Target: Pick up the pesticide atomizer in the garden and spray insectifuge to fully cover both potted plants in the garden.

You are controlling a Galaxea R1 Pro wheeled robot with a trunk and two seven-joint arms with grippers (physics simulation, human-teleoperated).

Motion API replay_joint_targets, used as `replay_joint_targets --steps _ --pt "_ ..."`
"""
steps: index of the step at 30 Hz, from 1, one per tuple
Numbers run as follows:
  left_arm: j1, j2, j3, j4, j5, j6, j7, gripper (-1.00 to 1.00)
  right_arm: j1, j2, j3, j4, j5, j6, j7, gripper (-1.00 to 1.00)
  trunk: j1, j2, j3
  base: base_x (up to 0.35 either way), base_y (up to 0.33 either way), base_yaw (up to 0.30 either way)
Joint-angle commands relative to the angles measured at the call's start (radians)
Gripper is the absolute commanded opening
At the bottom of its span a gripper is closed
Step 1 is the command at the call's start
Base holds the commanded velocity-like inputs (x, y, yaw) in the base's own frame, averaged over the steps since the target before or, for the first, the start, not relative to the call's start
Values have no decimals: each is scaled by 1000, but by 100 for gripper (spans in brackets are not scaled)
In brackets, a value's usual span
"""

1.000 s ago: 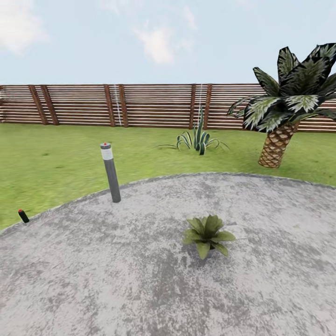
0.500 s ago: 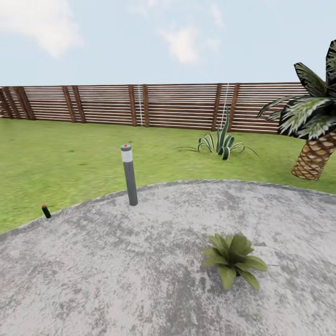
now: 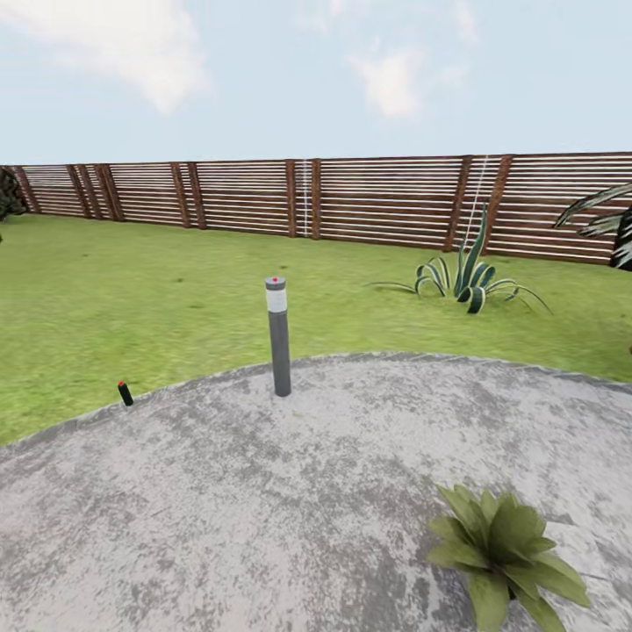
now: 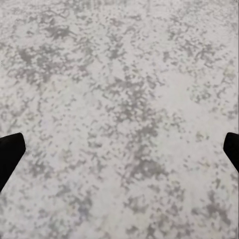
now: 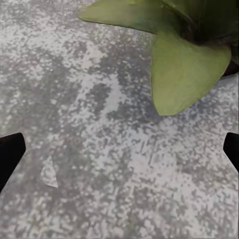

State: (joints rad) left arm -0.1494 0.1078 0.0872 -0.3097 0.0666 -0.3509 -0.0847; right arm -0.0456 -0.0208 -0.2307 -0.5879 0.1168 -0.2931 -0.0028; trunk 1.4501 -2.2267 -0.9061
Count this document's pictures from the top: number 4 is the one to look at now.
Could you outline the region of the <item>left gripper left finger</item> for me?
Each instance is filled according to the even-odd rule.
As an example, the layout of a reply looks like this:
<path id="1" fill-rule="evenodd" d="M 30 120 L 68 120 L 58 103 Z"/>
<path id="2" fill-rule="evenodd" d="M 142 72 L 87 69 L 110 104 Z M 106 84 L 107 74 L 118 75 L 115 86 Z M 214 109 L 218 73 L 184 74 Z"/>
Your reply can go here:
<path id="1" fill-rule="evenodd" d="M 0 192 L 26 152 L 21 132 L 0 138 Z"/>

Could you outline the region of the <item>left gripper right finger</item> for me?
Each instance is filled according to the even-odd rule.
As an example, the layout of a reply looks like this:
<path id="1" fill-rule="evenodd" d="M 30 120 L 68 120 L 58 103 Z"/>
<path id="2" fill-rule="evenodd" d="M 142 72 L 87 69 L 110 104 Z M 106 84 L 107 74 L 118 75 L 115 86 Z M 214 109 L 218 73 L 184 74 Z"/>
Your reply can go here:
<path id="1" fill-rule="evenodd" d="M 223 150 L 239 173 L 239 134 L 228 132 Z"/>

